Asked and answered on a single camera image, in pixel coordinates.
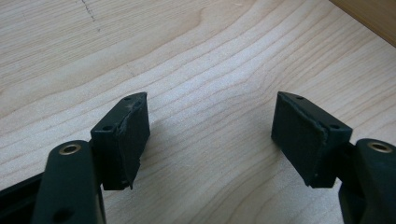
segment wood grain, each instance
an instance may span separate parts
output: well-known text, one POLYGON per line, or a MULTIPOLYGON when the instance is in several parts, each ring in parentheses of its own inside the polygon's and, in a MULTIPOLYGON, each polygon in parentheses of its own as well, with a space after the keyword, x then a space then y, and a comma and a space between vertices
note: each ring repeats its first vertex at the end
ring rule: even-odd
POLYGON ((151 137, 108 223, 342 223, 270 138, 278 91, 396 144, 396 49, 329 1, 0 2, 0 189, 148 92, 151 137))
POLYGON ((396 1, 331 0, 396 48, 396 1))

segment screw hole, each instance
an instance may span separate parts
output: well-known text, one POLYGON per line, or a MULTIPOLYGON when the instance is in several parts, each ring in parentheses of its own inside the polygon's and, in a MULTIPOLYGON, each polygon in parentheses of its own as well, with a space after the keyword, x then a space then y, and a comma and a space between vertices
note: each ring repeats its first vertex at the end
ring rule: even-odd
POLYGON ((382 152, 382 153, 390 153, 392 149, 384 144, 371 142, 368 144, 370 148, 374 149, 375 151, 382 152))
POLYGON ((338 126, 336 124, 331 124, 330 127, 333 129, 340 129, 340 126, 338 126))
POLYGON ((52 217, 53 222, 63 223, 69 220, 74 215, 74 212, 68 208, 61 208, 52 217))
POLYGON ((64 146, 59 150, 59 154, 67 156, 73 154, 81 149, 79 144, 72 144, 68 146, 64 146))
POLYGON ((110 125, 108 125, 108 126, 105 126, 105 127, 103 127, 103 131, 110 131, 110 130, 112 130, 113 129, 113 126, 110 126, 110 125))

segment black plastic bracket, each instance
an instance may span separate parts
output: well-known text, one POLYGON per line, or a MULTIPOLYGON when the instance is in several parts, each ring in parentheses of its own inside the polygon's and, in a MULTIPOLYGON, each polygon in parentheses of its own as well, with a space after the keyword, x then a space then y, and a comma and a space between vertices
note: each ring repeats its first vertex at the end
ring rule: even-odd
POLYGON ((121 99, 91 130, 60 144, 46 170, 0 192, 0 223, 106 223, 102 191, 134 183, 149 139, 147 94, 121 99))
POLYGON ((279 92, 272 138, 312 188, 339 191, 345 223, 396 223, 396 147, 349 143, 352 129, 302 96, 279 92))

